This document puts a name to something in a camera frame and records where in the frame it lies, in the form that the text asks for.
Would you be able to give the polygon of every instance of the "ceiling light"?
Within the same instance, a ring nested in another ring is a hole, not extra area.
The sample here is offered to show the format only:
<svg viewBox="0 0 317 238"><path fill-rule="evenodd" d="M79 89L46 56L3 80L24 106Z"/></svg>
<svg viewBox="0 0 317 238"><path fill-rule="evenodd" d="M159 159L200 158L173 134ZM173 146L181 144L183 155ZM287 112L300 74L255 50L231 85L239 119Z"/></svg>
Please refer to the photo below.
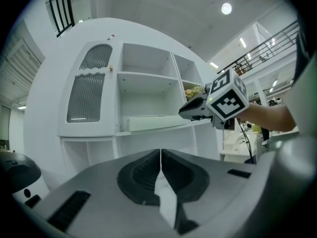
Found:
<svg viewBox="0 0 317 238"><path fill-rule="evenodd" d="M244 40L242 39L242 37L240 38L240 42L242 43L242 45L243 45L244 48L247 47L247 45L246 45L246 43L244 42Z"/></svg>
<svg viewBox="0 0 317 238"><path fill-rule="evenodd" d="M216 69L219 68L219 66L218 66L217 64L213 63L213 62L211 62L210 65L213 66L213 67L215 67Z"/></svg>
<svg viewBox="0 0 317 238"><path fill-rule="evenodd" d="M232 11L232 6L231 6L231 4L229 4L229 3L224 3L222 6L221 6L221 11L222 11L222 13L223 14L225 14L225 15L228 15L228 14L230 14L230 12Z"/></svg>

